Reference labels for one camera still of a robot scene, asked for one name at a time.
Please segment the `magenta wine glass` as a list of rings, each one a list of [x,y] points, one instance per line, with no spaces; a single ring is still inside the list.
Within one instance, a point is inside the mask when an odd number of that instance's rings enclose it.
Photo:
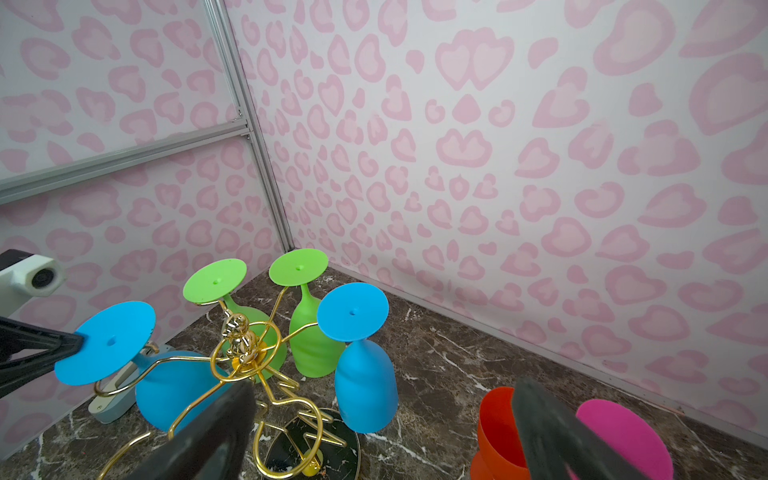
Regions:
[[[592,399],[576,417],[649,479],[673,479],[674,465],[656,431],[631,410],[608,400]]]

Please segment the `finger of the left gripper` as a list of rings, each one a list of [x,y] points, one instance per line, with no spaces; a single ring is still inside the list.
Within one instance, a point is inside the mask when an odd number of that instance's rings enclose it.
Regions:
[[[46,375],[77,354],[84,337],[1,318],[1,397]]]

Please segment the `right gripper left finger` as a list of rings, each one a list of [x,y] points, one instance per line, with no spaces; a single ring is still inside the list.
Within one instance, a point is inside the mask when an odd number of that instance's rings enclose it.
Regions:
[[[135,480],[237,479],[255,412],[252,384],[236,383],[127,477]]]

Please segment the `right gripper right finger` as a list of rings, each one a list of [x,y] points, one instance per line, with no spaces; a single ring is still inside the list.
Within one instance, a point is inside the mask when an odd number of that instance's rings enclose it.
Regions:
[[[511,408],[533,479],[645,477],[533,379],[516,381]]]

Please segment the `red wine glass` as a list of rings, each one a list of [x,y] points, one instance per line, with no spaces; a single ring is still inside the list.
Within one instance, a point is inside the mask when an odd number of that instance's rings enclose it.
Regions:
[[[513,387],[491,390],[478,413],[478,452],[470,466],[470,478],[528,480],[531,478],[515,423]]]

